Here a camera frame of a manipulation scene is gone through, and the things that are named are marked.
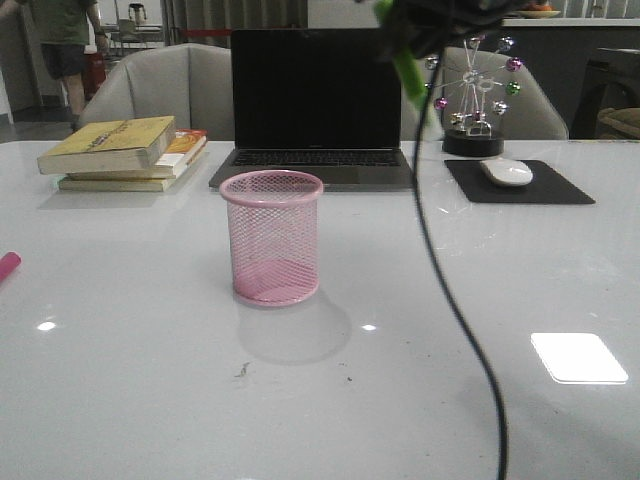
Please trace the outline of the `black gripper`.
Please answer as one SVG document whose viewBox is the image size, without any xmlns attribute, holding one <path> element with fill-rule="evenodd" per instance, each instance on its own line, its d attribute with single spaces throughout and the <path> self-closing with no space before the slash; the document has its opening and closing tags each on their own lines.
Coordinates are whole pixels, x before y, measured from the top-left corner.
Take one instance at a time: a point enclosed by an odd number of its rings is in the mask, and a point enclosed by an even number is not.
<svg viewBox="0 0 640 480">
<path fill-rule="evenodd" d="M 519 1 L 392 1 L 380 21 L 383 58 L 424 58 L 451 41 L 501 26 Z"/>
</svg>

